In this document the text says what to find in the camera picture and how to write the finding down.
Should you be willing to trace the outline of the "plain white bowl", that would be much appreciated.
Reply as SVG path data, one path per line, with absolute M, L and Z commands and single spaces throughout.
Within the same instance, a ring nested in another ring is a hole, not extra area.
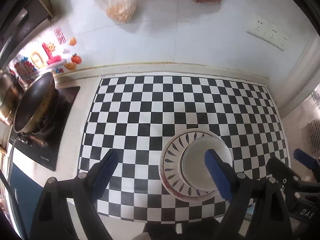
M 216 137 L 196 139 L 181 155 L 180 172 L 187 184 L 199 191 L 212 192 L 217 189 L 204 162 L 205 152 L 210 149 L 213 149 L 222 161 L 233 166 L 233 157 L 221 139 Z

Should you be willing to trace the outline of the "blue leaf pattern plate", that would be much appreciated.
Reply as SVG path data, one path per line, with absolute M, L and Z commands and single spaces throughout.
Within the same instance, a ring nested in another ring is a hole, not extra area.
M 170 139 L 164 147 L 159 163 L 159 176 L 165 189 L 177 199 L 184 202 L 202 202 L 217 195 L 212 192 L 199 191 L 187 184 L 180 172 L 180 159 L 186 148 L 201 137 L 216 137 L 213 132 L 199 128 L 188 129 Z

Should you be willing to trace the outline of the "black induction cooktop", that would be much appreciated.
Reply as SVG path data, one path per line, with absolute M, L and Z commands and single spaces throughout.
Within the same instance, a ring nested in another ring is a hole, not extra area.
M 57 89 L 46 124 L 26 134 L 21 140 L 12 131 L 9 142 L 15 142 L 15 148 L 33 161 L 55 171 L 63 131 L 79 90 L 79 86 Z

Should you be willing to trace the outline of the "black frying pan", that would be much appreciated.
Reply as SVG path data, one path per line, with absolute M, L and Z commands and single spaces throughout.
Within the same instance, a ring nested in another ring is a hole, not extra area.
M 27 134 L 43 130 L 55 113 L 58 100 L 53 74 L 47 72 L 37 77 L 17 106 L 14 131 Z

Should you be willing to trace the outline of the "black white checkered mat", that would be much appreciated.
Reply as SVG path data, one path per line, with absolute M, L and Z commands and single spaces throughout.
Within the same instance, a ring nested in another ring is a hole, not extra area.
M 236 172 L 267 177 L 276 157 L 289 164 L 284 131 L 264 86 L 208 77 L 151 75 L 102 79 L 84 126 L 79 172 L 87 172 L 110 149 L 118 166 L 97 211 L 139 222 L 194 222 L 225 214 L 220 196 L 184 202 L 162 185 L 158 166 L 163 148 L 180 133 L 176 147 L 197 139 L 197 129 L 219 136 Z

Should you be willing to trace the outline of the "brass cooking pot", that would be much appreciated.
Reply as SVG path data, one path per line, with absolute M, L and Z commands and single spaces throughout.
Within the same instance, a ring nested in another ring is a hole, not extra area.
M 11 126 L 14 122 L 16 108 L 24 95 L 24 90 L 11 73 L 1 72 L 1 122 Z

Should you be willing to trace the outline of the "white wall socket panel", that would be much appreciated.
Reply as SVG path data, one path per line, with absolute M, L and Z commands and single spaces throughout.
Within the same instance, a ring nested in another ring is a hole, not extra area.
M 287 50 L 291 45 L 291 38 L 285 32 L 256 14 L 253 14 L 250 18 L 247 32 L 282 51 Z

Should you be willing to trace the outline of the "colourful fruit wall sticker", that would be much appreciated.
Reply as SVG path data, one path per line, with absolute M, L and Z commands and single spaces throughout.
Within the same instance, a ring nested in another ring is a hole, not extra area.
M 38 76 L 73 72 L 82 64 L 76 53 L 76 37 L 68 38 L 60 27 L 48 29 L 24 46 L 7 66 L 22 84 L 31 84 Z

